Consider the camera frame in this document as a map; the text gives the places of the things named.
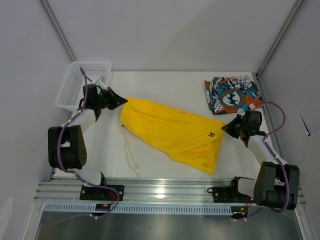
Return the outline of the yellow shorts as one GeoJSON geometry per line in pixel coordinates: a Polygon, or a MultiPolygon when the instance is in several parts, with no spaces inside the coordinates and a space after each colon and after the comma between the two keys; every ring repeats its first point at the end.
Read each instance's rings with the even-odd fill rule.
{"type": "Polygon", "coordinates": [[[130,97],[122,109],[120,124],[172,161],[209,175],[215,172],[224,122],[130,97]]]}

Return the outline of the colourful patterned shorts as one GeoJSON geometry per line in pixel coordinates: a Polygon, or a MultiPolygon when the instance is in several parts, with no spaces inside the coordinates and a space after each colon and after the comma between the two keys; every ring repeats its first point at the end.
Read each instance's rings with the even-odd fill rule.
{"type": "Polygon", "coordinates": [[[208,108],[214,115],[242,113],[250,104],[259,104],[257,109],[264,105],[263,95],[248,75],[215,76],[204,86],[208,108]]]}

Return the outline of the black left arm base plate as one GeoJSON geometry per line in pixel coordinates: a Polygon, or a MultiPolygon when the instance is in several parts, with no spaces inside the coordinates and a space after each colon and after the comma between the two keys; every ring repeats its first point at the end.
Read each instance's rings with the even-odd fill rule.
{"type": "Polygon", "coordinates": [[[87,187],[82,186],[79,199],[82,201],[113,201],[116,202],[123,200],[125,193],[124,185],[109,185],[110,188],[116,190],[119,193],[117,198],[116,193],[112,190],[99,188],[99,187],[87,187]]]}

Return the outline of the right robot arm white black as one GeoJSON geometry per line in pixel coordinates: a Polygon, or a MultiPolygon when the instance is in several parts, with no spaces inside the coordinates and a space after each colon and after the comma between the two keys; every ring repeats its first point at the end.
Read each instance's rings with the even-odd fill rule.
{"type": "Polygon", "coordinates": [[[276,212],[294,210],[298,203],[300,170],[277,154],[268,143],[267,134],[260,130],[261,124],[262,113],[249,109],[222,127],[225,133],[240,139],[260,165],[255,179],[234,177],[228,187],[228,197],[234,202],[251,197],[256,205],[276,212]]]}

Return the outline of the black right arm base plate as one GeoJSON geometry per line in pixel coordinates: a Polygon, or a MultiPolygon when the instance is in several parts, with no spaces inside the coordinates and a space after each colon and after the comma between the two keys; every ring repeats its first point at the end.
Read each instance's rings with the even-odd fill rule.
{"type": "Polygon", "coordinates": [[[248,200],[254,202],[254,199],[249,195],[240,193],[237,189],[233,189],[230,186],[214,186],[209,187],[208,194],[211,194],[215,203],[235,203],[244,204],[248,200]]]}

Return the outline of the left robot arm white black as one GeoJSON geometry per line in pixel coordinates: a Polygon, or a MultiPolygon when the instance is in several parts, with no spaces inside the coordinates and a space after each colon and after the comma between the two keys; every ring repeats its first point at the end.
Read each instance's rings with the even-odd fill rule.
{"type": "Polygon", "coordinates": [[[102,110],[114,110],[128,102],[110,87],[89,84],[82,88],[83,98],[77,113],[61,126],[50,127],[48,137],[48,162],[53,168],[75,175],[97,200],[108,196],[105,176],[87,163],[84,132],[99,119],[102,110]]]}

